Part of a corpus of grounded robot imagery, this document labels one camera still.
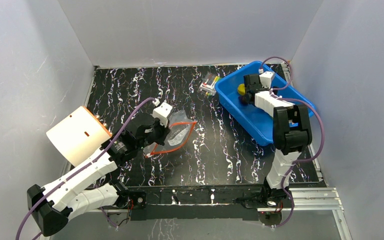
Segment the clear zip bag orange zipper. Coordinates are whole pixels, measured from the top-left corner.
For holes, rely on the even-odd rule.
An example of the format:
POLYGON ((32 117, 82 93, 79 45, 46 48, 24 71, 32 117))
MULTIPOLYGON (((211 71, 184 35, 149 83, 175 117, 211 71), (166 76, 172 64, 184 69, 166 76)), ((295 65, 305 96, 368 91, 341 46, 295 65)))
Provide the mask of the clear zip bag orange zipper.
POLYGON ((143 149, 143 155, 146 158, 179 150, 189 140, 197 122, 189 119, 186 111, 182 109, 170 115, 169 123, 170 132, 164 140, 164 145, 152 143, 145 147, 143 149))

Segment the dark red toy plum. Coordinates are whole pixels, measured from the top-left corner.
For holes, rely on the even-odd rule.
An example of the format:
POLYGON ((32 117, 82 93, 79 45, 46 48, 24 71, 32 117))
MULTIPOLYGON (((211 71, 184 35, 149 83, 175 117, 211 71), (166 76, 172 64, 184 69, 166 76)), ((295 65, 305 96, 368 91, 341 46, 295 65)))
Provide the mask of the dark red toy plum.
POLYGON ((249 102, 250 102, 250 96, 249 96, 249 95, 241 95, 241 96, 239 97, 239 101, 240 101, 240 103, 243 104, 243 105, 248 105, 249 102))

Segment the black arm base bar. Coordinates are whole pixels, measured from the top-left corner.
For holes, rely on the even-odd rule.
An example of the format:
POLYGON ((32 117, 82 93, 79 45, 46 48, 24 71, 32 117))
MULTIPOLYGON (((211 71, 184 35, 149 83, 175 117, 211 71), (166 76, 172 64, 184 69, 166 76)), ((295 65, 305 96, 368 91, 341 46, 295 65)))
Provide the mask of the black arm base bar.
POLYGON ((134 221, 156 219, 242 219, 278 224, 291 206, 289 189, 263 184, 130 186, 134 221))

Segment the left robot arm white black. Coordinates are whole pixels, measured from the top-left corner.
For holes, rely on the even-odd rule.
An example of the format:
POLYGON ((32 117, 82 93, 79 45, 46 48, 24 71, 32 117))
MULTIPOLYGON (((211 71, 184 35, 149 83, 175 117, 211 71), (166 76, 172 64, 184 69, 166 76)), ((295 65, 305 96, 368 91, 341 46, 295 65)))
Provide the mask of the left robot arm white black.
POLYGON ((34 184, 27 189, 28 215, 43 236, 58 233, 70 220, 91 210, 127 206, 131 195, 122 184, 90 186, 145 147, 163 144, 170 132, 169 115, 146 114, 143 119, 143 124, 126 122, 118 132, 110 133, 94 116, 72 113, 47 132, 73 169, 46 185, 34 184))

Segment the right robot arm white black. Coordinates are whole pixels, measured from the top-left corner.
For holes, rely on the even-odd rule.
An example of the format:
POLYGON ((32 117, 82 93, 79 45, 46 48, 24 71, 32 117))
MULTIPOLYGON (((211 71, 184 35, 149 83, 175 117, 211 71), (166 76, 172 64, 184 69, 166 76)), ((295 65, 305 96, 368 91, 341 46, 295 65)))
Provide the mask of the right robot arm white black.
POLYGON ((277 207, 287 198, 288 178, 294 162, 312 142, 312 131, 307 107, 276 96, 263 76, 247 74, 243 77, 244 94, 239 97, 239 101, 263 110, 273 121, 274 159, 264 179, 261 193, 252 196, 252 200, 265 207, 277 207))

